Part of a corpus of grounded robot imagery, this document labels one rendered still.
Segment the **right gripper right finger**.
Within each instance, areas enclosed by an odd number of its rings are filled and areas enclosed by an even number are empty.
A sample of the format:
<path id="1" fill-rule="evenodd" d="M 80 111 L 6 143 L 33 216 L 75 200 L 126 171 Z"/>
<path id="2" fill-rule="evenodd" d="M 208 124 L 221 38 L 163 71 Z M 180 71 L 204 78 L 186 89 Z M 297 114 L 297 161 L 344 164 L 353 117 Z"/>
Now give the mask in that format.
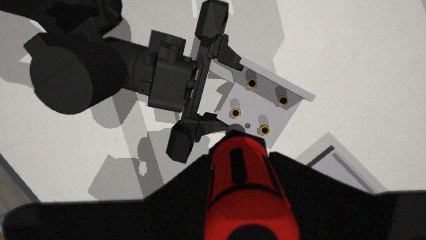
<path id="1" fill-rule="evenodd" d="M 298 223 L 299 240 L 426 237 L 426 190 L 370 194 L 277 151 L 269 152 L 268 161 Z"/>

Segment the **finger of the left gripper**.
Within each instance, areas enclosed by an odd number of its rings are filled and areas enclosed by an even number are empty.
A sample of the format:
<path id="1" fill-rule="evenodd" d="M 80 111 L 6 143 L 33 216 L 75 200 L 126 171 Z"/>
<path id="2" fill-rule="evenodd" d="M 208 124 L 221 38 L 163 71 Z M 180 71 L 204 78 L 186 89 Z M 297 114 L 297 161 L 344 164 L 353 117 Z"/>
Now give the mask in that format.
<path id="1" fill-rule="evenodd" d="M 227 38 L 229 39 L 229 35 L 224 33 L 217 61 L 222 64 L 226 63 L 224 65 L 231 68 L 235 67 L 234 69 L 242 71 L 244 66 L 239 63 L 242 58 L 227 45 Z"/>
<path id="2" fill-rule="evenodd" d="M 199 143 L 201 136 L 214 132 L 226 131 L 229 125 L 217 119 L 217 115 L 218 114 L 205 112 L 199 124 L 195 143 Z"/>

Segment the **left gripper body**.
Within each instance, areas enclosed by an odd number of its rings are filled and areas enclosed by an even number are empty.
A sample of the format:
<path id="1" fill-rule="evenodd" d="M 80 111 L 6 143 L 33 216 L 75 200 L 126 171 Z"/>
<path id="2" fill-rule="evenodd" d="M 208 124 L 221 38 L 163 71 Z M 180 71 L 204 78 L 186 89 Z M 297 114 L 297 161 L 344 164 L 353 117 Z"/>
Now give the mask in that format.
<path id="1" fill-rule="evenodd" d="M 191 79 L 187 82 L 185 90 L 186 95 L 184 94 L 185 104 L 181 117 L 182 121 L 179 120 L 172 127 L 166 149 L 166 154 L 173 161 L 186 164 L 192 151 L 199 124 L 203 117 L 197 113 L 198 108 L 211 60 L 217 59 L 219 55 L 228 13 L 229 3 L 227 2 L 220 0 L 206 0 L 202 2 L 194 34 L 200 40 L 200 46 L 196 60 L 190 62 L 193 64 L 193 69 Z M 222 30 L 221 25 L 223 25 Z M 139 94 L 141 94 L 139 92 L 140 83 L 142 81 L 150 83 L 151 79 L 153 66 L 145 63 L 145 57 L 148 51 L 148 47 L 145 47 L 140 52 L 134 67 L 133 87 Z M 197 79 L 195 80 L 198 69 Z M 192 89 L 193 94 L 192 97 L 190 97 Z"/>

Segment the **red screwdriver handle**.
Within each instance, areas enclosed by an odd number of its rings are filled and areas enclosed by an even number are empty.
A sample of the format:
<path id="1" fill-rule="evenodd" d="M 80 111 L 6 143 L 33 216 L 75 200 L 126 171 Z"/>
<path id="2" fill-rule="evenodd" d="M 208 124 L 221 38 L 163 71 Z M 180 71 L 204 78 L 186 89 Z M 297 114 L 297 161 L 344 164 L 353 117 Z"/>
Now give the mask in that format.
<path id="1" fill-rule="evenodd" d="M 231 124 L 213 145 L 204 240 L 299 240 L 264 138 Z"/>

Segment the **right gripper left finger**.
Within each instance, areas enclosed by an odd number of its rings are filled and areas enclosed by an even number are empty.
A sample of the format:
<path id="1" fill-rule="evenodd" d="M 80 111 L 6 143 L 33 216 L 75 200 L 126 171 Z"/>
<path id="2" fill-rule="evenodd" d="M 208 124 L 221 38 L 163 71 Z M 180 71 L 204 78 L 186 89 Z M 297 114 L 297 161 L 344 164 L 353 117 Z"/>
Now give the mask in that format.
<path id="1" fill-rule="evenodd" d="M 5 240 L 204 240 L 211 155 L 134 200 L 39 202 L 3 219 Z"/>

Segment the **grey metal bracket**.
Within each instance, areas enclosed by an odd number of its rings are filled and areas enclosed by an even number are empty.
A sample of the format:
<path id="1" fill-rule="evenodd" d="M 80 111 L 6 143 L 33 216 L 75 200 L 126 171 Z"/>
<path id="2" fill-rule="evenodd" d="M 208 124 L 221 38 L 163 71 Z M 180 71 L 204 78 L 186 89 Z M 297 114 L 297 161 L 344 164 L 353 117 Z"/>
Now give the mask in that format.
<path id="1" fill-rule="evenodd" d="M 228 125 L 242 125 L 246 133 L 264 138 L 266 147 L 271 150 L 302 100 L 312 102 L 316 96 L 244 57 L 239 63 L 245 66 L 217 119 Z M 247 83 L 252 78 L 258 84 L 256 88 L 250 89 Z M 279 105 L 278 98 L 281 95 L 289 99 L 286 106 Z M 238 118 L 231 116 L 234 108 L 241 110 Z M 246 123 L 250 124 L 249 128 L 245 127 Z M 260 127 L 264 124 L 270 127 L 267 135 L 260 133 Z"/>

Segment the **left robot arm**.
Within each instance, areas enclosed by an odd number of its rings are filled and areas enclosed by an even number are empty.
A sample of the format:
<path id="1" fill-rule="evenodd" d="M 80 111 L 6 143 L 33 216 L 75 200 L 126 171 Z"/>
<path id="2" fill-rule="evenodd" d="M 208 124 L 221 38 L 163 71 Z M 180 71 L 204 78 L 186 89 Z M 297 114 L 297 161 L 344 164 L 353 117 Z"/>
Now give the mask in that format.
<path id="1" fill-rule="evenodd" d="M 122 0 L 0 0 L 0 11 L 36 21 L 46 30 L 23 47 L 32 57 L 34 93 L 51 110 L 75 115 L 121 88 L 136 92 L 134 67 L 146 46 L 102 37 L 122 21 Z M 151 30 L 145 57 L 153 66 L 151 79 L 139 89 L 148 96 L 148 107 L 182 112 L 193 69 L 192 58 L 183 55 L 185 44 L 183 38 Z"/>

